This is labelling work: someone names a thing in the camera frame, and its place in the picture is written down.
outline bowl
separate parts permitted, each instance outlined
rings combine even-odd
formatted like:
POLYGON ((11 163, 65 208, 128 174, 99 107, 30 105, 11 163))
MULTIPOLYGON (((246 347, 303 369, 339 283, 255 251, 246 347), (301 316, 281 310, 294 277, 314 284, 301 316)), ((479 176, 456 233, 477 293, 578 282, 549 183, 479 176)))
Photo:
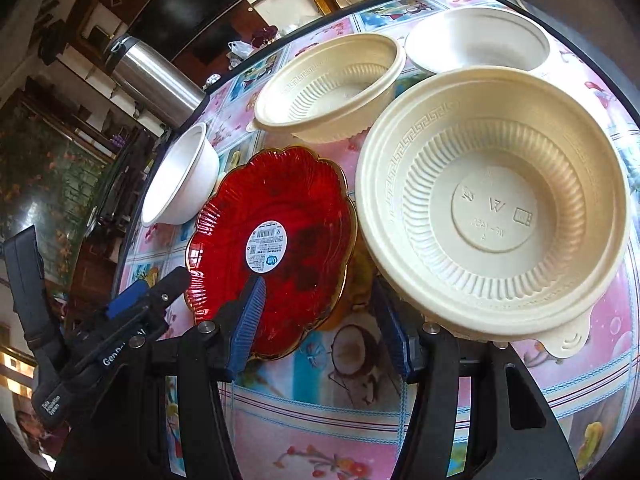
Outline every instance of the bowl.
POLYGON ((206 133, 205 123, 194 124, 167 151, 145 195, 140 213, 144 227, 184 224, 209 198, 220 161, 206 133))
POLYGON ((411 62, 431 74, 496 65, 541 75, 552 53, 537 23, 510 10, 461 7, 424 18, 407 36, 411 62))
POLYGON ((340 298, 357 224, 336 164, 299 146, 257 153, 229 172, 196 220, 185 293, 196 322, 237 299, 257 272, 267 295, 252 355, 294 351, 340 298))
POLYGON ((394 98, 406 56, 393 38, 350 34, 291 61, 262 89, 255 122, 274 134, 321 144, 369 128, 394 98))
POLYGON ((630 229, 609 137, 555 86, 497 67, 396 99, 364 143, 356 205, 380 271, 426 318, 559 358, 586 342, 630 229))

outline sticker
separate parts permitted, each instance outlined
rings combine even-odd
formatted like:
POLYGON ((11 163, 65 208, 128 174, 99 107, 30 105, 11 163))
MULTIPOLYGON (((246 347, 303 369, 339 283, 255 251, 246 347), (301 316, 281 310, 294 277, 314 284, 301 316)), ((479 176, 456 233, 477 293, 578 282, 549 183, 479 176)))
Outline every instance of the sticker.
POLYGON ((280 222, 267 220, 249 236, 244 257, 253 272, 275 269, 287 250, 287 232, 280 222))

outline red plate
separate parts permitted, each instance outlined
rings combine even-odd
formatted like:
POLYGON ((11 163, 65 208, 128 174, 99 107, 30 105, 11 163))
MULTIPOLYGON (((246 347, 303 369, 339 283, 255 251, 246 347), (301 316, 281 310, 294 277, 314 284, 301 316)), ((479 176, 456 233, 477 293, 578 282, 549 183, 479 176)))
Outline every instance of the red plate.
POLYGON ((253 354, 292 352, 340 297, 356 229, 340 167, 299 146, 258 153, 198 215, 185 294, 196 322, 238 298, 253 269, 267 285, 253 354))

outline screw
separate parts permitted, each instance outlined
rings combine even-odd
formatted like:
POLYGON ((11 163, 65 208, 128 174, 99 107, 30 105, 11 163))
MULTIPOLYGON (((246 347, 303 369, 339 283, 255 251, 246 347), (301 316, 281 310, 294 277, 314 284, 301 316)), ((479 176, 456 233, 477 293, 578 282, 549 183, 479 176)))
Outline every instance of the screw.
POLYGON ((203 321, 198 325, 198 332, 201 334, 210 334, 217 330, 217 325, 213 321, 203 321))
POLYGON ((131 348, 140 348, 145 343, 145 341, 146 339, 143 335, 135 335, 131 339, 129 339, 129 346, 131 348))
POLYGON ((427 334, 437 334, 440 331, 440 325, 437 323, 432 323, 430 321, 425 321, 422 324, 422 329, 427 333, 427 334))

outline large beige disposable bowl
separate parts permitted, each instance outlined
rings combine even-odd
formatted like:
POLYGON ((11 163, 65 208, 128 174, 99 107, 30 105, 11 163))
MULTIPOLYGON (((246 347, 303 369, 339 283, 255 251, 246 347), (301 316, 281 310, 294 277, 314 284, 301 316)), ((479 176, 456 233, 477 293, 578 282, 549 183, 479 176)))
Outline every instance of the large beige disposable bowl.
POLYGON ((394 98, 406 56, 393 38, 351 34, 316 46, 280 70, 255 102, 258 127, 312 143, 369 128, 394 98))
POLYGON ((443 73, 467 66, 496 65, 541 75, 552 54, 537 23, 510 10, 462 7, 424 18, 404 43, 415 66, 443 73))
POLYGON ((609 137, 508 68, 437 75, 396 99, 364 143, 356 204, 380 271, 428 319, 560 358, 584 345, 630 229, 609 137))
POLYGON ((140 213, 142 225, 180 225, 209 198, 220 160, 206 137, 207 125, 194 124, 169 148, 149 185, 140 213))

